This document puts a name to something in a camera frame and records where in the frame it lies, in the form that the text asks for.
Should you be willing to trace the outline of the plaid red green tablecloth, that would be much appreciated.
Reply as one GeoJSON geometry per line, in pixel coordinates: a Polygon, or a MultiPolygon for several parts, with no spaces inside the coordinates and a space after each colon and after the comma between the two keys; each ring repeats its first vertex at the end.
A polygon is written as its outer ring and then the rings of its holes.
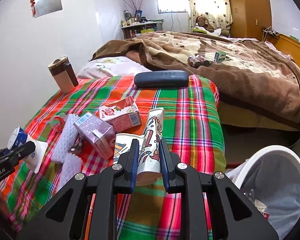
{"type": "MultiPolygon", "coordinates": [[[[159,159],[159,139],[164,138],[171,152],[197,171],[224,171],[224,138],[218,115],[219,92],[216,85],[191,75],[186,88],[138,89],[132,76],[81,80],[71,94],[56,93],[25,126],[34,139],[48,148],[38,173],[19,164],[0,185],[8,217],[16,230],[22,227],[57,191],[62,167],[52,161],[60,134],[52,129],[55,115],[99,113],[102,105],[131,96],[142,124],[128,130],[141,137],[140,161],[150,164],[159,159]]],[[[118,239],[179,239],[181,196],[168,194],[158,179],[138,186],[131,195],[117,199],[118,239]]]]}

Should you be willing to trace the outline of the small window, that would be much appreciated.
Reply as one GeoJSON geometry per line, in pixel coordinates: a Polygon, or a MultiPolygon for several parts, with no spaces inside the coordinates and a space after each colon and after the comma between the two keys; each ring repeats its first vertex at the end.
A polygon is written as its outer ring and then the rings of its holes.
{"type": "Polygon", "coordinates": [[[157,0],[159,14],[189,11],[189,0],[157,0]]]}

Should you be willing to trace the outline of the white round trash bin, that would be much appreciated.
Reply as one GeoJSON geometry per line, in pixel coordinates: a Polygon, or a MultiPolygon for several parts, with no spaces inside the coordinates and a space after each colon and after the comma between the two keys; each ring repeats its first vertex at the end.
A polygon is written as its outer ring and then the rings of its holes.
{"type": "Polygon", "coordinates": [[[284,239],[300,218],[299,156],[285,146],[267,146],[226,175],[284,239]]]}

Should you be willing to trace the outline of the wooden wardrobe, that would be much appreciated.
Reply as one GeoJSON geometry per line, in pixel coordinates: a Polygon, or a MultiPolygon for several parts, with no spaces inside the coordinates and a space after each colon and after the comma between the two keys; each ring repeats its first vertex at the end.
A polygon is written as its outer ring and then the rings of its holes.
{"type": "Polygon", "coordinates": [[[231,37],[263,38],[262,29],[271,26],[270,0],[229,0],[233,23],[231,37]]]}

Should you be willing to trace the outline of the brown fleece blanket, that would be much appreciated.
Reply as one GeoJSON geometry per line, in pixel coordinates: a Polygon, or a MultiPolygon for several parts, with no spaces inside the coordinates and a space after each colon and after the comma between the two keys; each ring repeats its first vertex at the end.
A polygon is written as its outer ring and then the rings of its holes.
{"type": "Polygon", "coordinates": [[[219,91],[224,124],[300,130],[300,68],[264,42],[156,31],[111,40],[93,59],[112,56],[130,56],[152,71],[183,70],[211,80],[219,91]],[[226,58],[215,63],[218,51],[226,58]],[[211,65],[192,68],[187,59],[196,55],[211,65]]]}

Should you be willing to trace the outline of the white foam fruit net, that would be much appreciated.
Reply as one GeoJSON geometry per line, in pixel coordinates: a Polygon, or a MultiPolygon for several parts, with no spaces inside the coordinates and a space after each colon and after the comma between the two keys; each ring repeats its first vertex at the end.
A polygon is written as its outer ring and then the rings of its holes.
{"type": "Polygon", "coordinates": [[[61,135],[53,149],[51,160],[56,163],[64,163],[66,154],[69,153],[71,146],[75,143],[77,137],[77,129],[74,123],[79,119],[76,114],[69,114],[61,135]]]}

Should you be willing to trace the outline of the pink strawberry milk carton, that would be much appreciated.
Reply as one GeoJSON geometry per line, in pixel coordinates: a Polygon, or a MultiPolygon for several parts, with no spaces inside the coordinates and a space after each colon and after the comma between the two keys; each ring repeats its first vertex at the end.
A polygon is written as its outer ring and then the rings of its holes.
{"type": "Polygon", "coordinates": [[[142,124],[139,109],[131,96],[102,105],[99,109],[99,116],[101,120],[113,126],[115,133],[121,133],[142,124]]]}

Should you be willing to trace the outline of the small green box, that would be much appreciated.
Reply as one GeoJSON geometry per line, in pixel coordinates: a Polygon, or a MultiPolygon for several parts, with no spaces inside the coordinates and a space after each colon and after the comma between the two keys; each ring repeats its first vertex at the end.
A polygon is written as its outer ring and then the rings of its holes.
{"type": "Polygon", "coordinates": [[[215,53],[214,61],[215,61],[215,63],[219,63],[219,62],[224,61],[225,58],[226,58],[226,53],[223,51],[218,51],[215,53]]]}

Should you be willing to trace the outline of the purple milk carton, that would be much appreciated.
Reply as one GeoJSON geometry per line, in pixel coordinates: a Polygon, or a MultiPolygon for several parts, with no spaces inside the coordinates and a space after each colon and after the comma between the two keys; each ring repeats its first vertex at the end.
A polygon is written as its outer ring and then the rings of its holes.
{"type": "Polygon", "coordinates": [[[113,126],[90,112],[75,121],[74,126],[103,159],[113,157],[116,139],[113,126]]]}

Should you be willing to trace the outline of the silver wall poster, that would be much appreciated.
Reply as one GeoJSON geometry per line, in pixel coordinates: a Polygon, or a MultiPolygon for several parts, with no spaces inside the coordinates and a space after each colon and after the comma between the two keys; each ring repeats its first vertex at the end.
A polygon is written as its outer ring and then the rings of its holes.
{"type": "Polygon", "coordinates": [[[30,0],[30,4],[33,18],[63,9],[61,0],[30,0]]]}

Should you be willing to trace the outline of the floral white pillow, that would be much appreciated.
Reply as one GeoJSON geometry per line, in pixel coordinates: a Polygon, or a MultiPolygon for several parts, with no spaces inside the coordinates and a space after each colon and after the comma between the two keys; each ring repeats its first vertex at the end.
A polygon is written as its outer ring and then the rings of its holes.
{"type": "Polygon", "coordinates": [[[89,61],[76,74],[76,77],[79,79],[101,79],[114,76],[134,76],[139,73],[150,71],[151,70],[126,56],[104,57],[89,61]]]}

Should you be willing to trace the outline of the patterned window curtain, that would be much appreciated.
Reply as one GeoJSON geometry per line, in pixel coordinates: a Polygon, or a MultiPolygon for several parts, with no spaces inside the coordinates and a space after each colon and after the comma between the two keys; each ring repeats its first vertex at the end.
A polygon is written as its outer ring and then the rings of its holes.
{"type": "Polygon", "coordinates": [[[213,29],[229,31],[232,24],[230,0],[189,0],[189,29],[203,17],[213,29]]]}

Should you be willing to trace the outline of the brown teddy bear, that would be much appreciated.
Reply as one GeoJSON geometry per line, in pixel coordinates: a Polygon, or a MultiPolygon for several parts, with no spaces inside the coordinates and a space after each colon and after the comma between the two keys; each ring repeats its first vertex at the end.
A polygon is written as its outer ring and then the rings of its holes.
{"type": "Polygon", "coordinates": [[[209,32],[213,32],[215,29],[211,23],[209,23],[207,17],[200,15],[196,19],[196,25],[199,27],[203,27],[205,30],[209,32]]]}

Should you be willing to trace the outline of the patterned paper cup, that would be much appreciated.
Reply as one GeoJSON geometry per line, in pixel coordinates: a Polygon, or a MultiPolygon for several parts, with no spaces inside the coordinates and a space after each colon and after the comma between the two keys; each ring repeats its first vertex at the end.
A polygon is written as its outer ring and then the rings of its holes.
{"type": "Polygon", "coordinates": [[[143,135],[128,134],[128,133],[118,133],[116,135],[115,150],[114,150],[114,157],[113,157],[114,164],[119,161],[119,157],[121,154],[129,152],[133,139],[138,140],[139,152],[141,152],[141,146],[144,139],[143,135]]]}
{"type": "Polygon", "coordinates": [[[162,107],[148,112],[144,139],[139,153],[136,186],[154,184],[161,176],[159,142],[163,134],[165,110],[162,107]]]}

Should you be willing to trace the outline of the wooden headboard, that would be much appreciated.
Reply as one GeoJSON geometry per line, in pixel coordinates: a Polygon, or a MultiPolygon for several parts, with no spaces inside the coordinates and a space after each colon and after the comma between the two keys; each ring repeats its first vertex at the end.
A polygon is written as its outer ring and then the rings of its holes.
{"type": "Polygon", "coordinates": [[[290,58],[300,68],[300,42],[292,37],[288,37],[284,34],[276,33],[271,28],[263,29],[265,41],[268,41],[274,45],[274,47],[281,51],[285,55],[289,55],[290,58]]]}

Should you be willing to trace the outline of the small toy on blanket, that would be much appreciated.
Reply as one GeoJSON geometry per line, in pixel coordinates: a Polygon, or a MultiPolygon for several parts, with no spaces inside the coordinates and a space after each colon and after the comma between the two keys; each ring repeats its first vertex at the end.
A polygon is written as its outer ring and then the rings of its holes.
{"type": "Polygon", "coordinates": [[[205,66],[208,67],[211,65],[211,61],[206,60],[203,56],[201,55],[196,55],[196,56],[190,56],[187,59],[188,64],[192,67],[197,69],[200,66],[205,66]]]}

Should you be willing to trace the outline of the brown beige thermos cup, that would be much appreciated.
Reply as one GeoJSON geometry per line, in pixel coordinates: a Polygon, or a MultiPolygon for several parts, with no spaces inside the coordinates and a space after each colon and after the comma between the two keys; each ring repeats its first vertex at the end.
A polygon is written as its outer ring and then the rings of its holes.
{"type": "Polygon", "coordinates": [[[78,86],[78,80],[67,56],[62,56],[51,64],[48,69],[64,94],[69,94],[78,86]]]}

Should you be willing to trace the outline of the cluttered wall shelf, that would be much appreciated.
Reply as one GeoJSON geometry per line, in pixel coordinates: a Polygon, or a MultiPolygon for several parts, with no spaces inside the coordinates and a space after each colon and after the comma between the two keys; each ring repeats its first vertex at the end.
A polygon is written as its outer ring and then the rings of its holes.
{"type": "Polygon", "coordinates": [[[135,16],[128,10],[125,10],[124,17],[125,20],[121,21],[121,30],[125,40],[148,32],[162,31],[164,20],[147,19],[145,16],[142,16],[142,10],[136,10],[135,16]]]}

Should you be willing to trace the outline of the dark blue glasses case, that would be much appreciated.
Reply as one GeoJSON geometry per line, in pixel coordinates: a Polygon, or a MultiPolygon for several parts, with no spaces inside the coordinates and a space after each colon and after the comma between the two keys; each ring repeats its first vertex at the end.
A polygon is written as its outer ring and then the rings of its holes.
{"type": "Polygon", "coordinates": [[[189,74],[183,70],[161,70],[136,74],[137,88],[181,88],[187,87],[189,74]]]}

